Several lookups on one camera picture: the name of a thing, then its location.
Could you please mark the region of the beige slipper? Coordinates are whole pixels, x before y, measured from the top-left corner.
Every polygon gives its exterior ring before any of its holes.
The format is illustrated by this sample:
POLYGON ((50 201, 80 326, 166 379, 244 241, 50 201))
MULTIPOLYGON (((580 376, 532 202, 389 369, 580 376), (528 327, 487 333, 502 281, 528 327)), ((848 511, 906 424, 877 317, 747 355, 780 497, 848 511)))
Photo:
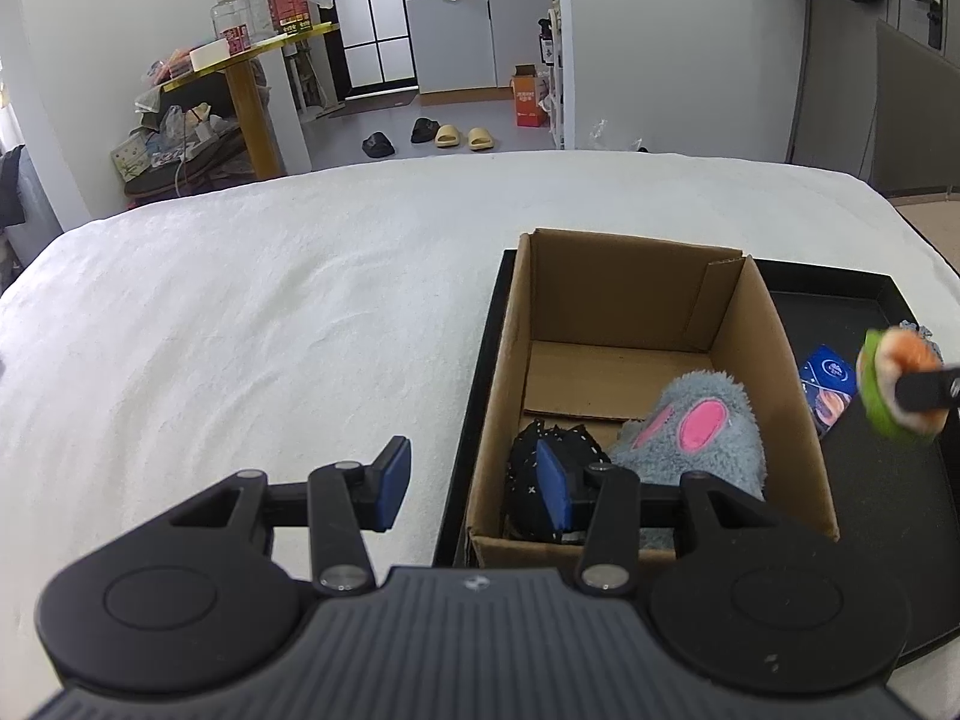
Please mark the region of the beige slipper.
POLYGON ((473 153, 482 153, 494 148, 494 138, 486 128, 472 127, 467 133, 467 145, 473 153))
POLYGON ((455 148, 460 145, 460 133, 454 125, 444 124, 434 135, 434 144, 438 148, 455 148))

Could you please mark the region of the beige slipper right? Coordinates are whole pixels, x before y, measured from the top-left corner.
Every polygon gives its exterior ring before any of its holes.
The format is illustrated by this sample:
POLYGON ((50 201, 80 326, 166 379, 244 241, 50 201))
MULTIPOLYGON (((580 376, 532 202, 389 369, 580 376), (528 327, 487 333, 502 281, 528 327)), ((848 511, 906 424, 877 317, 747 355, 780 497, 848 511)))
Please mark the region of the beige slipper right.
POLYGON ((467 133, 467 145, 473 153, 482 153, 494 148, 494 138, 486 128, 472 127, 467 133))

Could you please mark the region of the orange cardboard box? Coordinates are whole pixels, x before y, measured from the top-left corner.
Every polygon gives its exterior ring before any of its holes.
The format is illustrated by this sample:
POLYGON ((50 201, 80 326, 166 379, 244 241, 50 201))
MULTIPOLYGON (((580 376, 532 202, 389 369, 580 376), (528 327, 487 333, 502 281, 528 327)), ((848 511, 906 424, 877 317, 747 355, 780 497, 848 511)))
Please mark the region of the orange cardboard box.
POLYGON ((548 114, 540 104, 544 99, 544 85, 534 64, 516 65, 511 78, 514 117, 518 127, 539 128, 548 121, 548 114))

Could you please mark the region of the brown cardboard box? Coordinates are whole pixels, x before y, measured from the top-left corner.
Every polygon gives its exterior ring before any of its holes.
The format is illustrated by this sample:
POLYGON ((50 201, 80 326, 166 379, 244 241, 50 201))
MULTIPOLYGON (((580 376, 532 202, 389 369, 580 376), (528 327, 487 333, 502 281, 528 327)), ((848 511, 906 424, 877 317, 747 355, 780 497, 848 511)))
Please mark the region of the brown cardboard box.
POLYGON ((799 371, 758 265, 736 249, 537 229, 517 246, 505 325, 470 486, 480 566, 573 569, 579 548, 506 535, 506 468, 535 418, 582 424, 602 445, 651 415, 672 380, 742 383, 766 457, 763 495, 828 538, 839 528, 799 371))

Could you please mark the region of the yellow round table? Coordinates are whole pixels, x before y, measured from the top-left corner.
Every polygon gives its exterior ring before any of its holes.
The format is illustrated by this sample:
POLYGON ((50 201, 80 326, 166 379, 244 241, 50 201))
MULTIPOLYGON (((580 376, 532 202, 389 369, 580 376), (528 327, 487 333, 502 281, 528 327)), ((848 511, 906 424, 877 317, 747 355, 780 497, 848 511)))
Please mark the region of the yellow round table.
POLYGON ((297 32, 296 34, 277 34, 277 36, 267 37, 258 43, 252 44, 249 49, 241 54, 231 55, 228 59, 218 60, 208 67, 200 70, 192 70, 184 75, 176 76, 167 80, 160 86, 163 93, 172 93, 174 89, 182 88, 189 83, 195 82, 199 78, 212 75, 212 73, 223 73, 228 83, 231 101, 238 114, 238 122, 244 137, 245 148, 251 158, 252 169, 257 181, 270 181, 277 177, 285 176, 285 171, 280 164, 280 153, 268 135, 267 115, 263 109, 260 94, 257 91, 256 78, 252 71, 252 60, 259 55, 267 54, 272 50, 278 50, 288 44, 302 43, 308 41, 311 37, 325 36, 340 29, 337 23, 324 21, 319 25, 313 26, 308 31, 297 32))

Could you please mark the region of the white bed cover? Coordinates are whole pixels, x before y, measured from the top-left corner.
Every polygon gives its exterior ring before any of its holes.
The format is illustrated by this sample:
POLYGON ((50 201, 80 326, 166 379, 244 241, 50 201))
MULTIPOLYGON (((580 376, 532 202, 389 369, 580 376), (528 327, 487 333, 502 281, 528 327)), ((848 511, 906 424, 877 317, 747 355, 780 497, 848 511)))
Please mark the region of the white bed cover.
POLYGON ((624 151, 454 154, 155 203, 55 239, 2 298, 2 712, 59 687, 37 640, 70 562, 244 468, 413 445, 378 569, 425 564, 501 254, 539 227, 892 277, 944 355, 957 273, 864 182, 624 151))

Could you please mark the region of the clutter pile under table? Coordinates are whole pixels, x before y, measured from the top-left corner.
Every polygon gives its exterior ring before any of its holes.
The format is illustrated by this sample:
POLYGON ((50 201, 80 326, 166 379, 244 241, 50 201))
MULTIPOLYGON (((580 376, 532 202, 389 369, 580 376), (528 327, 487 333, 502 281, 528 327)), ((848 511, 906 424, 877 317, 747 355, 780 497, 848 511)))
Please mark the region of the clutter pile under table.
POLYGON ((251 156, 223 73, 135 99, 139 123, 110 153, 130 208, 250 184, 251 156))

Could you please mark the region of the black slipper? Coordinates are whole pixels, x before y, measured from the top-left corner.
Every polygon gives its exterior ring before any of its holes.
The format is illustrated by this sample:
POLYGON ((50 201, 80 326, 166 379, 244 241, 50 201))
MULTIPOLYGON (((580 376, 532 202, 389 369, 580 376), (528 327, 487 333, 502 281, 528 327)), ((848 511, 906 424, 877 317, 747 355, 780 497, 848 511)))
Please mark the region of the black slipper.
POLYGON ((384 132, 374 132, 364 138, 361 149, 371 160, 384 160, 395 154, 394 145, 384 132))
POLYGON ((418 117, 415 124, 413 124, 412 132, 410 132, 410 142, 414 145, 431 143, 434 138, 436 138, 438 130, 438 121, 433 121, 433 119, 428 119, 428 117, 418 117))

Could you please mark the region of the glass jar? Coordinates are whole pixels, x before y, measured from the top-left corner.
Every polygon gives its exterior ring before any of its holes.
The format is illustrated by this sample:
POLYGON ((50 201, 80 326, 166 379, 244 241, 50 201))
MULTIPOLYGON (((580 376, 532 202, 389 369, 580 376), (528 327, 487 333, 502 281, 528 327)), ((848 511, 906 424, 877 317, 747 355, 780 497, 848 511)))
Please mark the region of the glass jar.
POLYGON ((226 39, 233 52, 251 45, 252 8, 249 0, 217 0, 210 16, 215 36, 226 39))

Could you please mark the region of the beige slipper left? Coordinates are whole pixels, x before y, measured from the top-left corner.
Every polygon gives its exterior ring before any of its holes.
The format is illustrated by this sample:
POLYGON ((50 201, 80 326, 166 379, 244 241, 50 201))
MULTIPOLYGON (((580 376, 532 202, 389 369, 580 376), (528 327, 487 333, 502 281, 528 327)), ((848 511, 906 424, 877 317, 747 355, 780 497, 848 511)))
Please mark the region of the beige slipper left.
POLYGON ((438 148, 455 148, 460 145, 460 133, 454 125, 444 124, 434 135, 434 144, 438 148))

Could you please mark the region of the plush hamburger toy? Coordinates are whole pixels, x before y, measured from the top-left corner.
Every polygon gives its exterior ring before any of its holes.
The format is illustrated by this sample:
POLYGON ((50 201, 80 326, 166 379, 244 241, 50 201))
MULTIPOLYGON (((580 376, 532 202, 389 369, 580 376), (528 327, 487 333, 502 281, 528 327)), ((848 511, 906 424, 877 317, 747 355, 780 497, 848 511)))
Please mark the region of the plush hamburger toy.
POLYGON ((896 384, 907 374, 934 372, 942 358, 913 327, 867 330, 856 359, 857 391, 867 421, 887 439, 929 444, 946 427, 947 411, 912 413, 896 398, 896 384))

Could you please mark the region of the grey pink plush slipper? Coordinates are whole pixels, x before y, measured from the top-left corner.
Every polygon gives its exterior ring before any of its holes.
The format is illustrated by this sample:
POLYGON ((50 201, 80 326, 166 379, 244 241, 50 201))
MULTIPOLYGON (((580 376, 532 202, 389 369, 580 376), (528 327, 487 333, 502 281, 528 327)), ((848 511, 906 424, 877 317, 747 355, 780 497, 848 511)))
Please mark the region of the grey pink plush slipper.
POLYGON ((763 497, 760 429, 745 388, 726 372, 692 371, 672 380, 651 415, 625 422, 607 456, 646 484, 674 486, 683 473, 706 472, 763 497))

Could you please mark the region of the blue tissue pack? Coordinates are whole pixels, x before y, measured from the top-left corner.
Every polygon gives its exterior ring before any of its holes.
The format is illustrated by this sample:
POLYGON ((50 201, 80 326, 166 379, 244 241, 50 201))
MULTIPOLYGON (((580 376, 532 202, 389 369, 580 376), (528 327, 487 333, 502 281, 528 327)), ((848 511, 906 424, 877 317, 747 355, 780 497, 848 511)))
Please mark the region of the blue tissue pack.
POLYGON ((834 349, 821 344, 799 366, 799 380, 817 436, 823 437, 856 398, 856 371, 834 349))

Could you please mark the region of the black slipper right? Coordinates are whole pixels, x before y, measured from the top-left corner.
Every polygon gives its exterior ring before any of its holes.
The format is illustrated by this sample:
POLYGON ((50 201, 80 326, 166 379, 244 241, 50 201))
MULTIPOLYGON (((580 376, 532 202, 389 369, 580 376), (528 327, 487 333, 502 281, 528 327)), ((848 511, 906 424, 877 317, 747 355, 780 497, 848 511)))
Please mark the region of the black slipper right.
POLYGON ((428 117, 418 117, 415 124, 413 124, 412 132, 410 132, 410 142, 414 145, 431 143, 434 138, 436 138, 438 130, 438 121, 433 121, 433 119, 428 119, 428 117))

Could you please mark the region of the red snack box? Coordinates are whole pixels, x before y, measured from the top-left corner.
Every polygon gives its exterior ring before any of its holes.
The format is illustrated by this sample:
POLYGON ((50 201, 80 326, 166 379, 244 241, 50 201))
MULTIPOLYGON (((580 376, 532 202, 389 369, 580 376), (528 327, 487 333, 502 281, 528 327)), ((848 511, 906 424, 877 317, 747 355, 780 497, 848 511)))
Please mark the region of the red snack box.
POLYGON ((267 7, 277 34, 301 34, 313 27, 308 0, 267 0, 267 7))

